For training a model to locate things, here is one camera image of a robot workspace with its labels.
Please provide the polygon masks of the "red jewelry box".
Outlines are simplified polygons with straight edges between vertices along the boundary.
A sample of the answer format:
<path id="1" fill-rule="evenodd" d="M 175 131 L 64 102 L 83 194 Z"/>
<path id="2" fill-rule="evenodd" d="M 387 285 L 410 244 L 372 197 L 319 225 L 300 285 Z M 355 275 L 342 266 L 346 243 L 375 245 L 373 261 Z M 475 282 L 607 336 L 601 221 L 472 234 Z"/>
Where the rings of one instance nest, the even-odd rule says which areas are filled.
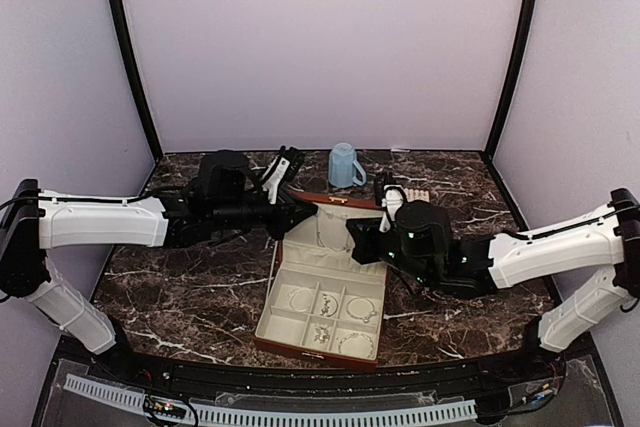
<path id="1" fill-rule="evenodd" d="M 346 228 L 350 218 L 382 217 L 372 200 L 338 195 L 302 193 L 318 206 L 316 237 L 310 242 L 281 240 L 274 251 L 278 269 L 269 282 L 269 293 L 259 319 L 254 343 L 257 349 L 293 359 L 317 362 L 333 368 L 373 371 L 378 365 L 378 347 L 384 313 L 387 267 L 382 262 L 361 265 L 352 259 L 354 241 Z M 299 288 L 316 291 L 308 312 L 289 307 L 289 294 Z M 369 323 L 351 319 L 346 303 L 354 297 L 370 298 L 378 315 Z M 312 340 L 315 322 L 334 322 L 331 340 Z M 352 332 L 368 334 L 376 349 L 372 359 L 338 353 L 341 338 Z"/>

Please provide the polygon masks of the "gold crystal pendant earring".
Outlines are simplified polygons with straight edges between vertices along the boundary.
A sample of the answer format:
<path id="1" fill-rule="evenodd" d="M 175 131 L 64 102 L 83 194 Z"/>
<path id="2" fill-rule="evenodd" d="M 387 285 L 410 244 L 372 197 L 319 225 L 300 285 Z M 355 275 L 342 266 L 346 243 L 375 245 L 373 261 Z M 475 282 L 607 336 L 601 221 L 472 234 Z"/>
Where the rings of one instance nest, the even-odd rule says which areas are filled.
<path id="1" fill-rule="evenodd" d="M 311 327 L 312 340 L 318 344 L 326 344 L 331 340 L 334 322 L 315 322 Z"/>

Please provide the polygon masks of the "red jewelry display tray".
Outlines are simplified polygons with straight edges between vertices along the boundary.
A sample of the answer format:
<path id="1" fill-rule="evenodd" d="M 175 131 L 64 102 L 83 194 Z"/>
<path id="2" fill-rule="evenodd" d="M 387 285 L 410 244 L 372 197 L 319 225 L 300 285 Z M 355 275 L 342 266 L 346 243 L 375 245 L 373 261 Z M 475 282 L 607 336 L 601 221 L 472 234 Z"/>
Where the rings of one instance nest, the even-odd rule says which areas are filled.
<path id="1" fill-rule="evenodd" d="M 427 190 L 400 187 L 399 192 L 401 200 L 405 203 L 412 201 L 430 202 L 430 195 Z"/>

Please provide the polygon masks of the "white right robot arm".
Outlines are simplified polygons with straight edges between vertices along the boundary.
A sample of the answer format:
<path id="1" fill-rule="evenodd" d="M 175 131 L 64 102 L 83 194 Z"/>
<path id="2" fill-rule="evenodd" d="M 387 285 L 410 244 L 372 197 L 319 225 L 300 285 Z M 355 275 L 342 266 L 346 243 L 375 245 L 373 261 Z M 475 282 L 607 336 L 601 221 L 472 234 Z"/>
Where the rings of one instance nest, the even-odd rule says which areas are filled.
<path id="1" fill-rule="evenodd" d="M 446 209 L 409 198 L 389 174 L 375 182 L 379 218 L 350 218 L 352 258 L 384 262 L 424 287 L 475 299 L 534 278 L 591 268 L 593 275 L 559 306 L 530 321 L 510 360 L 521 381 L 534 379 L 583 333 L 639 300 L 639 202 L 626 188 L 608 203 L 541 229 L 457 239 Z"/>

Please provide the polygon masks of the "light blue faceted mug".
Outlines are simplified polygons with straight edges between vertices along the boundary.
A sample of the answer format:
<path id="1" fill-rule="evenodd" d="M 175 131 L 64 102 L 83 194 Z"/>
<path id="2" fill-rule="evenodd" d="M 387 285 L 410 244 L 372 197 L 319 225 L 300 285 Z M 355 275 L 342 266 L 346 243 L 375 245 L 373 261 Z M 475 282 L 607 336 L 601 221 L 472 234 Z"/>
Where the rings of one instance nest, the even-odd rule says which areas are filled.
<path id="1" fill-rule="evenodd" d="M 366 184 L 366 172 L 359 163 L 356 150 L 351 144 L 341 142 L 331 149 L 328 181 L 332 187 L 339 189 Z"/>

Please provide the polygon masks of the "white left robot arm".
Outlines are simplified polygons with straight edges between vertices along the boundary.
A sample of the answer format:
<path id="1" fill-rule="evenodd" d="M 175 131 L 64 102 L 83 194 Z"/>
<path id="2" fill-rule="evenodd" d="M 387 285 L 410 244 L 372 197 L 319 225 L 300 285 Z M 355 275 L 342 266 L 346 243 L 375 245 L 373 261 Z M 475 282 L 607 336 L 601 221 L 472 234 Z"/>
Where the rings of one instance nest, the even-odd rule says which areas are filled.
<path id="1" fill-rule="evenodd" d="M 152 189 L 136 197 L 75 196 L 20 182 L 2 204 L 1 290 L 34 305 L 84 348 L 120 383 L 141 374 L 117 321 L 94 307 L 49 260 L 50 251 L 77 246 L 135 245 L 186 248 L 229 242 L 254 228 L 274 240 L 317 212 L 289 191 L 305 159 L 281 147 L 263 170 L 234 150 L 204 155 L 184 185 Z"/>

